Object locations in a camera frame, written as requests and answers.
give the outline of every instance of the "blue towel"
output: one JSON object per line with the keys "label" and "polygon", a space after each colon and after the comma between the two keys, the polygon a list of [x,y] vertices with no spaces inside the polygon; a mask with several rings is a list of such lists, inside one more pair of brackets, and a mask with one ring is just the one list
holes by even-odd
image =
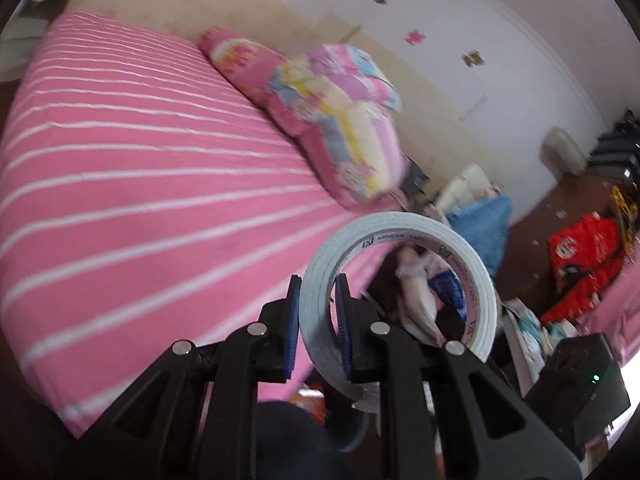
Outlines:
{"label": "blue towel", "polygon": [[512,209],[511,200],[502,194],[447,214],[451,228],[476,250],[491,277],[504,257]]}

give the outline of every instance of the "beige wall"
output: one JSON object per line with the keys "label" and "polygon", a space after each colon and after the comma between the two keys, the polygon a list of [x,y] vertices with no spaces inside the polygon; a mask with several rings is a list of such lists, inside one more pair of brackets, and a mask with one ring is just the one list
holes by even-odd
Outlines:
{"label": "beige wall", "polygon": [[[67,8],[112,16],[189,40],[196,40],[213,25],[223,25],[284,53],[336,42],[351,30],[332,14],[311,30],[280,0],[70,0]],[[433,85],[367,34],[358,32],[350,43],[369,52],[398,88],[404,108],[396,119],[401,143],[431,177],[431,187],[439,187],[473,162],[492,179],[503,178],[491,149],[478,142]]]}
{"label": "beige wall", "polygon": [[82,9],[197,40],[213,25],[234,28],[271,48],[315,41],[303,20],[280,0],[69,0]]}

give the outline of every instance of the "wall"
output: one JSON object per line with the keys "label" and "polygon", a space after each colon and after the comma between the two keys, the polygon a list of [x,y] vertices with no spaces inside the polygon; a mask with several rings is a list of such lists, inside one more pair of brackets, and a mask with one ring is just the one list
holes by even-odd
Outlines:
{"label": "wall", "polygon": [[640,42],[614,0],[501,0],[558,53],[607,124],[640,105]]}
{"label": "wall", "polygon": [[281,0],[69,0],[82,9],[197,40],[213,25],[234,28],[276,50],[315,43],[310,28]]}
{"label": "wall", "polygon": [[[547,131],[561,126],[587,151],[604,127],[553,49],[498,0],[71,0],[70,7],[192,40],[225,25],[289,54],[362,26],[351,41],[400,90],[397,122],[408,155],[437,185],[477,162],[506,184],[514,218],[555,184],[540,162]],[[404,35],[414,27],[427,38],[410,47]],[[462,63],[474,49],[485,67]]]}
{"label": "wall", "polygon": [[[446,128],[431,115],[432,97],[406,91],[403,98],[423,110],[416,120],[400,116],[400,129],[422,153],[427,173],[439,178],[462,170],[469,150],[488,148],[498,164],[485,169],[506,185],[514,218],[556,183],[540,153],[553,126],[566,129],[584,152],[604,129],[590,96],[558,54],[499,0],[391,0],[387,6],[372,0],[302,0],[296,8],[310,22],[329,11],[361,25],[363,34],[439,92],[435,108],[447,109]],[[409,46],[404,37],[414,28],[426,38]],[[462,63],[462,55],[472,50],[480,51],[486,66],[469,69]],[[400,86],[404,76],[399,76],[393,81]]]}

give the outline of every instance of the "pink striped bedsheet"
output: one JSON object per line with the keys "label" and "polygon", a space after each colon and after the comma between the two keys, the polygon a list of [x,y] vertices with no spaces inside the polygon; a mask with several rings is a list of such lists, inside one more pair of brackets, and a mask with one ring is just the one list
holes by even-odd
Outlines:
{"label": "pink striped bedsheet", "polygon": [[[75,434],[173,341],[283,297],[346,211],[188,41],[84,12],[50,28],[0,150],[0,322]],[[388,247],[348,265],[362,290]],[[292,381],[308,373],[298,343]]]}

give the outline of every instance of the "blue cloth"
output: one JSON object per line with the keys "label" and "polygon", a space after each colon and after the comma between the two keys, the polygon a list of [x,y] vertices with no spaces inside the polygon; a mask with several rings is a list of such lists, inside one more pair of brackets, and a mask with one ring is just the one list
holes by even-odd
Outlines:
{"label": "blue cloth", "polygon": [[442,303],[455,307],[462,321],[466,322],[465,296],[462,292],[462,285],[453,270],[436,274],[428,280],[428,285],[438,295]]}
{"label": "blue cloth", "polygon": [[451,228],[476,250],[491,277],[504,257],[512,209],[511,200],[502,194],[447,214]]}

